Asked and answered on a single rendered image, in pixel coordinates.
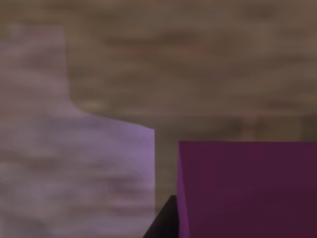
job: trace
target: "blurry background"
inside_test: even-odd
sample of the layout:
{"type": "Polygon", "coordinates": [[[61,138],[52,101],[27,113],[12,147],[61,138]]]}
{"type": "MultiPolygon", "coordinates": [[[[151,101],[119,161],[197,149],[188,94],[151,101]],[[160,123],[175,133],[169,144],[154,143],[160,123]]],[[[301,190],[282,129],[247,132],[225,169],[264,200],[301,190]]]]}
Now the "blurry background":
{"type": "MultiPolygon", "coordinates": [[[[74,105],[155,129],[159,209],[175,193],[180,139],[315,139],[316,5],[2,0],[0,18],[62,23],[74,105]]],[[[25,61],[29,72],[42,62],[25,61]]]]}

